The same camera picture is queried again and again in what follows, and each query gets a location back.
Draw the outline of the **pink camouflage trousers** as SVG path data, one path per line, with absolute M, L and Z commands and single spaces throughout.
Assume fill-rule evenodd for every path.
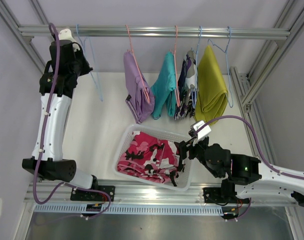
M 117 172 L 154 184 L 177 187 L 179 173 L 185 168 L 178 143 L 142 131 L 133 131 L 132 137 L 129 147 L 117 161 Z

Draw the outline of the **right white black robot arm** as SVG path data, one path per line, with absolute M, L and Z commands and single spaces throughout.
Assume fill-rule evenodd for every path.
M 203 188 L 206 203 L 225 206 L 250 201 L 296 203 L 304 207 L 304 180 L 289 177 L 283 170 L 275 172 L 256 157 L 234 154 L 219 144 L 209 145 L 209 138 L 193 144 L 176 142 L 180 160 L 198 160 L 215 178 L 220 187 Z

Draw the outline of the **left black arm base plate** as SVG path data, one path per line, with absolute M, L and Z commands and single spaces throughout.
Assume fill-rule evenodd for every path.
M 99 191 L 104 192 L 110 196 L 111 201 L 114 201 L 115 186 L 113 185 L 100 185 Z M 108 202 L 108 198 L 102 194 L 92 191 L 72 190 L 70 195 L 71 201 L 79 202 Z

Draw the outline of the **light blue wire hanger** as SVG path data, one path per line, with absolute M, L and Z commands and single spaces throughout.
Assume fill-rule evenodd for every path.
M 99 73 L 98 73 L 98 65 L 96 63 L 96 55 L 95 55 L 95 51 L 92 45 L 92 41 L 91 38 L 89 36 L 80 37 L 80 31 L 79 31 L 79 24 L 76 24 L 76 33 L 77 33 L 77 38 L 83 48 L 85 57 L 88 59 L 88 61 L 90 62 L 93 70 L 90 72 L 90 75 L 92 77 L 93 83 L 95 85 L 96 88 L 96 92 L 99 96 L 99 99 L 101 102 L 104 101 L 104 97 L 103 97 L 103 92 L 102 92 L 102 87 L 101 87 L 101 81 L 99 78 Z

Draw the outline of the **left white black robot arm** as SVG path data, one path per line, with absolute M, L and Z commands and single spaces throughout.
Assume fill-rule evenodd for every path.
M 82 195 L 90 201 L 99 196 L 94 176 L 78 169 L 76 161 L 64 159 L 62 144 L 78 77 L 92 68 L 86 61 L 81 46 L 75 41 L 61 40 L 58 77 L 55 42 L 50 45 L 51 60 L 40 78 L 41 119 L 37 141 L 30 158 L 22 161 L 26 171 L 43 180 L 63 181 L 82 188 Z

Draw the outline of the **lilac purple trousers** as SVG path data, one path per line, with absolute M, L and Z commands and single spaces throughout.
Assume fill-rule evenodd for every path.
M 137 69 L 134 56 L 129 51 L 124 53 L 123 63 L 128 91 L 125 102 L 135 122 L 141 124 L 153 113 L 155 97 L 144 76 Z

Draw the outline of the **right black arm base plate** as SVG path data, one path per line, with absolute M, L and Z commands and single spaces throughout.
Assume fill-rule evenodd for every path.
M 204 187 L 203 197 L 207 204 L 216 204 L 226 206 L 228 204 L 243 203 L 248 204 L 249 198 L 238 198 L 236 191 L 232 189 L 223 189 L 221 187 Z

